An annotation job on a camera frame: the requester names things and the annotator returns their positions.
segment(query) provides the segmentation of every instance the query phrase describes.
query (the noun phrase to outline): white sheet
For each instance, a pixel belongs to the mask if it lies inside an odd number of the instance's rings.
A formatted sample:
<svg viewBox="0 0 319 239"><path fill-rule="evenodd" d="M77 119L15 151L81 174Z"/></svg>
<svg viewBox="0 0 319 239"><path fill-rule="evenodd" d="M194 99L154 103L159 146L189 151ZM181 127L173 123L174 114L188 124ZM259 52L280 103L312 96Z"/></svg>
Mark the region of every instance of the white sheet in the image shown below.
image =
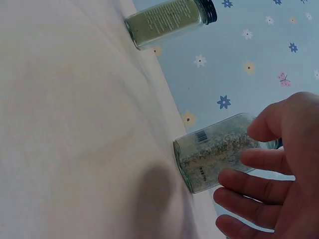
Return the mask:
<svg viewBox="0 0 319 239"><path fill-rule="evenodd" d="M129 0L0 0L0 238L224 238L188 193L185 134Z"/></svg>

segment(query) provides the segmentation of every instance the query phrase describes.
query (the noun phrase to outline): jar lid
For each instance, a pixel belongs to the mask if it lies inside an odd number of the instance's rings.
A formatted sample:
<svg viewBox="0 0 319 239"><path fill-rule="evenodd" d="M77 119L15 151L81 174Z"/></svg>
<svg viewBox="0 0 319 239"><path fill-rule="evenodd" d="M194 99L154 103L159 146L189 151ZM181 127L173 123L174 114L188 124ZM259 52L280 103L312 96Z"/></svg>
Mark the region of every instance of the jar lid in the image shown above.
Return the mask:
<svg viewBox="0 0 319 239"><path fill-rule="evenodd" d="M203 5L207 15L207 21L205 22L206 25L217 21L217 12L212 0L199 0L200 3Z"/></svg>

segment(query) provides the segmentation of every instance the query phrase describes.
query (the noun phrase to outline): spice jar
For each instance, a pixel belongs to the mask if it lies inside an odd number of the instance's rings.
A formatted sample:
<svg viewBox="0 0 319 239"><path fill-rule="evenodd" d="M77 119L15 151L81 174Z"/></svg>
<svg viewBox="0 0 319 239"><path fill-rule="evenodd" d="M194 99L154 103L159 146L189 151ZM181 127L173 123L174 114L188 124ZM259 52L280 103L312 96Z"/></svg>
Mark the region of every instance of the spice jar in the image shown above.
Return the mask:
<svg viewBox="0 0 319 239"><path fill-rule="evenodd" d="M225 168L253 170L240 162L244 150L278 148L278 140L264 143L247 135L254 119L241 113L173 142L177 165L192 193L217 186L218 174Z"/></svg>
<svg viewBox="0 0 319 239"><path fill-rule="evenodd" d="M159 40L217 21L211 0L171 0L140 11L125 19L125 25L138 49Z"/></svg>

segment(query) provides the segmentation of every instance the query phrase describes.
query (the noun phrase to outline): finger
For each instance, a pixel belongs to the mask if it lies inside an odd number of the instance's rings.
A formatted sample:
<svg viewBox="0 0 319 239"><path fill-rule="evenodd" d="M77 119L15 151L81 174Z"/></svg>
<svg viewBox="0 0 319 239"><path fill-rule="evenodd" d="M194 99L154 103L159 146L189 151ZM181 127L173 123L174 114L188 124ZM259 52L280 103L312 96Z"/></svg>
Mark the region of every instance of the finger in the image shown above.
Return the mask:
<svg viewBox="0 0 319 239"><path fill-rule="evenodd" d="M214 192L215 202L230 212L262 227L274 229L282 206L266 205L226 188Z"/></svg>
<svg viewBox="0 0 319 239"><path fill-rule="evenodd" d="M281 137L281 115L285 101L266 107L247 129L250 137L267 142Z"/></svg>
<svg viewBox="0 0 319 239"><path fill-rule="evenodd" d="M222 171L218 181L229 190L269 205L282 205L293 183L259 178L232 169Z"/></svg>
<svg viewBox="0 0 319 239"><path fill-rule="evenodd" d="M252 168L275 171L285 175L293 174L282 149L248 149L242 153L241 162Z"/></svg>
<svg viewBox="0 0 319 239"><path fill-rule="evenodd" d="M216 220L216 226L231 239L271 239L273 234L266 233L247 226L229 215L221 215Z"/></svg>

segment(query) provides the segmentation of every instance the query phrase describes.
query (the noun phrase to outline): white flower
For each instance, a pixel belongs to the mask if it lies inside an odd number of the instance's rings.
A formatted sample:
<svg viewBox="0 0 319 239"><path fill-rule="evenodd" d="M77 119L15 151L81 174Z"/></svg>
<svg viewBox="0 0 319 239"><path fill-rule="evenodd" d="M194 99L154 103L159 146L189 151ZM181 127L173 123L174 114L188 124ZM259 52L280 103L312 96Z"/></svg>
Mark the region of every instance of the white flower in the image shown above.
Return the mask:
<svg viewBox="0 0 319 239"><path fill-rule="evenodd" d="M205 66L205 63L207 63L206 57L203 57L201 54L195 57L196 57L196 60L194 60L194 64L197 64L197 67Z"/></svg>
<svg viewBox="0 0 319 239"><path fill-rule="evenodd" d="M243 36L246 38L246 40L251 39L253 37L253 33L249 31L248 29L244 30Z"/></svg>
<svg viewBox="0 0 319 239"><path fill-rule="evenodd" d="M312 21L312 20L313 20L313 17L310 15L309 12L306 14L306 17L308 18L309 21Z"/></svg>
<svg viewBox="0 0 319 239"><path fill-rule="evenodd" d="M268 23L268 25L274 25L275 21L270 16L267 16L266 23Z"/></svg>
<svg viewBox="0 0 319 239"><path fill-rule="evenodd" d="M315 70L315 74L314 74L315 78L317 81L319 81L319 71Z"/></svg>

